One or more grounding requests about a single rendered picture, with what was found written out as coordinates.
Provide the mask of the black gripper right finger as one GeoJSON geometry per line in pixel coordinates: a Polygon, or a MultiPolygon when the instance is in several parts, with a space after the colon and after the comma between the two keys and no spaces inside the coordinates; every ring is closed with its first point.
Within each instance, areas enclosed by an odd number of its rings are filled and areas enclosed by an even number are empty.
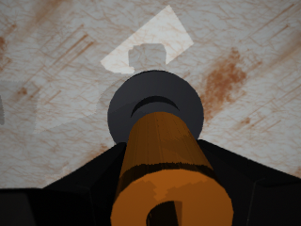
{"type": "Polygon", "coordinates": [[[231,199],[231,226],[301,226],[301,179],[196,140],[231,199]]]}

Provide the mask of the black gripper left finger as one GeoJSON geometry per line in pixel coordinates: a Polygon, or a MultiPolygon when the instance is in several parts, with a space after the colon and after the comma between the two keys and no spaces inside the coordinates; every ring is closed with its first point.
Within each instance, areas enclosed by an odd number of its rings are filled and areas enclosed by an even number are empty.
{"type": "Polygon", "coordinates": [[[111,226],[126,147],[120,142],[44,188],[0,188],[0,226],[111,226]]]}

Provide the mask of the orange knob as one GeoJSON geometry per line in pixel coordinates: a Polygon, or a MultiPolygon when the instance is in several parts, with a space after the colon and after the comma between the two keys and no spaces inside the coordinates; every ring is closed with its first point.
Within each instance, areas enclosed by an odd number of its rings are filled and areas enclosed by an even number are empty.
{"type": "Polygon", "coordinates": [[[231,226],[230,196],[185,122],[153,112],[133,126],[111,226],[231,226]]]}

